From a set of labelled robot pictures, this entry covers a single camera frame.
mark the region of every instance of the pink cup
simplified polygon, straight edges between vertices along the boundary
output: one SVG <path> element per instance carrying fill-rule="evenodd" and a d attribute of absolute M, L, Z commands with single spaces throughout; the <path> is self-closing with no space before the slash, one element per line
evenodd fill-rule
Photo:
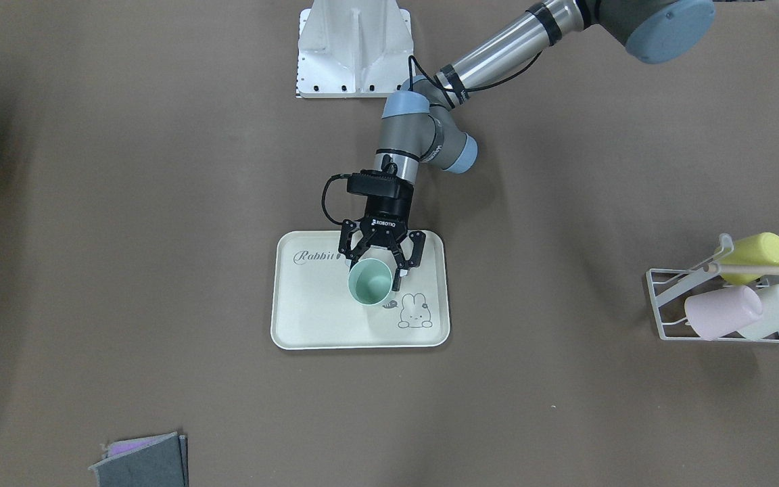
<path fill-rule="evenodd" d="M 763 317 L 763 303 L 747 286 L 724 287 L 684 301 L 687 321 L 703 340 L 729 335 Z"/>

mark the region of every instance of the cup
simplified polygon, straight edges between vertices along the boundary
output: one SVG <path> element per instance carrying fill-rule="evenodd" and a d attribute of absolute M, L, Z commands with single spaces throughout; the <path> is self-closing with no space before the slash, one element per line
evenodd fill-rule
<path fill-rule="evenodd" d="M 720 263 L 733 265 L 779 265 L 779 235 L 769 231 L 735 241 L 735 250 Z M 727 283 L 741 286 L 761 277 L 758 274 L 723 274 Z"/>
<path fill-rule="evenodd" d="M 763 317 L 738 330 L 738 334 L 749 340 L 761 340 L 779 331 L 779 284 L 757 291 L 763 302 Z"/>
<path fill-rule="evenodd" d="M 724 287 L 688 297 L 684 312 L 696 335 L 714 340 L 759 321 L 763 303 L 747 286 Z"/>
<path fill-rule="evenodd" d="M 380 259 L 362 259 L 350 268 L 347 289 L 353 299 L 365 306 L 383 304 L 392 293 L 393 271 Z"/>

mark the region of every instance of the yellow cup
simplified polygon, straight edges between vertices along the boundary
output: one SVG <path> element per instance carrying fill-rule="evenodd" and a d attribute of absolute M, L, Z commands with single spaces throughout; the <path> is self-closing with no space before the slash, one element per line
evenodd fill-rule
<path fill-rule="evenodd" d="M 733 265 L 779 265 L 779 235 L 769 231 L 735 241 L 735 250 L 720 260 Z M 741 286 L 752 283 L 761 275 L 723 274 L 727 283 Z"/>

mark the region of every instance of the cup rack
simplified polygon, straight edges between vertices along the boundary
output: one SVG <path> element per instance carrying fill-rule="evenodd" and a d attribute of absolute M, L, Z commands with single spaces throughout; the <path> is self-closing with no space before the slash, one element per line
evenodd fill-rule
<path fill-rule="evenodd" d="M 677 303 L 676 299 L 718 277 L 722 272 L 718 263 L 730 255 L 733 250 L 735 250 L 735 243 L 733 243 L 732 237 L 723 233 L 720 235 L 720 246 L 717 253 L 692 268 L 649 269 L 645 273 L 651 309 L 657 323 L 657 333 L 662 340 L 682 340 L 683 342 L 684 340 L 702 340 L 696 333 L 693 333 L 692 328 L 687 324 L 683 304 Z M 763 278 L 755 283 L 755 287 L 757 289 L 769 287 L 769 281 Z M 716 339 L 715 342 L 754 342 L 754 340 L 748 340 L 738 333 L 731 333 Z M 779 333 L 774 333 L 762 340 L 755 340 L 755 342 L 779 343 Z"/>

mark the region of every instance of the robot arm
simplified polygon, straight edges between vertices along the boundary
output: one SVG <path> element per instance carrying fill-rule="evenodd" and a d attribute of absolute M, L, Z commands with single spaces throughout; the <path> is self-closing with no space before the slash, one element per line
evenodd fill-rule
<path fill-rule="evenodd" d="M 384 106 L 373 169 L 334 177 L 347 179 L 348 192 L 367 198 L 362 218 L 341 222 L 338 252 L 353 265 L 369 247 L 389 250 L 398 291 L 400 278 L 419 265 L 425 241 L 423 232 L 408 231 L 420 163 L 460 173 L 477 157 L 476 141 L 455 126 L 450 111 L 472 93 L 497 86 L 566 34 L 600 24 L 628 53 L 658 64 L 689 50 L 713 19 L 711 0 L 543 0 L 432 78 L 406 80 Z M 362 237 L 352 246 L 358 231 Z M 410 258 L 401 250 L 408 237 L 414 241 Z"/>

